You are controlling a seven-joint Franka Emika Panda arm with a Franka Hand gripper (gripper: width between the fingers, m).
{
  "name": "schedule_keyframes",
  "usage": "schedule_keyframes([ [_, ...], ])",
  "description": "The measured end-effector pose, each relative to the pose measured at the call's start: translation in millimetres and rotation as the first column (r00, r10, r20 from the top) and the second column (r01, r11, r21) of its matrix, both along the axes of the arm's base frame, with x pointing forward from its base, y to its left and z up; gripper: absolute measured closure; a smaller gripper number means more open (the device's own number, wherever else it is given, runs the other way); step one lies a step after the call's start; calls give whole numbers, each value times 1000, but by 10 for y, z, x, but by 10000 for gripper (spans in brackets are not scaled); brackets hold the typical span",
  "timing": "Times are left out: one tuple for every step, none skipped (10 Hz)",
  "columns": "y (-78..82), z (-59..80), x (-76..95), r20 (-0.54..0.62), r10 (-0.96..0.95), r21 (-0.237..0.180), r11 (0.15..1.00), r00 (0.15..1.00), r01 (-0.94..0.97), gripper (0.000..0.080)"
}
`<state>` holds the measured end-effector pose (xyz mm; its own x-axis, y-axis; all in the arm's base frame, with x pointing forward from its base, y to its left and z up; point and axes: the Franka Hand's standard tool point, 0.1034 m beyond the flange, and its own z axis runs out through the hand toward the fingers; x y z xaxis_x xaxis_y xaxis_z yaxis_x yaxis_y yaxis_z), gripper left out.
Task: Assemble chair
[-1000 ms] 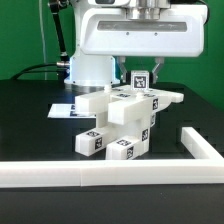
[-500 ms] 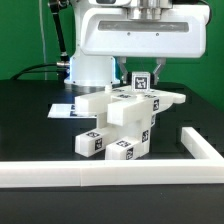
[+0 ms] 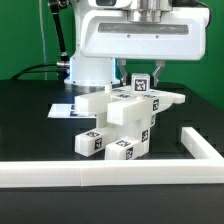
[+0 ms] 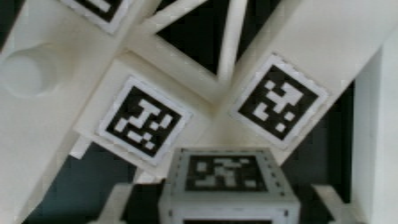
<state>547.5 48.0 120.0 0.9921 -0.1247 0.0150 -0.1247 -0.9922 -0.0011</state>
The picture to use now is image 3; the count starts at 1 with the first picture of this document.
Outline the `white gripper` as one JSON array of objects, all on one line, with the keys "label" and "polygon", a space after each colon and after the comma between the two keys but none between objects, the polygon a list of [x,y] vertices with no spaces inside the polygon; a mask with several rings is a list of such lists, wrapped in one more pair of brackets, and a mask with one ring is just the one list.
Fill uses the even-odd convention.
[{"label": "white gripper", "polygon": [[199,60],[205,53],[206,8],[175,7],[162,15],[159,23],[135,23],[122,10],[92,10],[81,29],[80,50],[87,57],[118,59],[120,81],[131,84],[125,59],[157,60],[150,75],[156,87],[165,68],[164,60]]}]

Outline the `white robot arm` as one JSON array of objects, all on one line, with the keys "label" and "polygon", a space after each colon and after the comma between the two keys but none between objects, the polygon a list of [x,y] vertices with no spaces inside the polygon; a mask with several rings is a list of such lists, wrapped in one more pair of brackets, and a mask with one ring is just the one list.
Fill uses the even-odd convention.
[{"label": "white robot arm", "polygon": [[76,50],[66,82],[90,92],[126,84],[128,59],[153,60],[154,84],[171,60],[205,54],[211,10],[200,0],[70,0]]}]

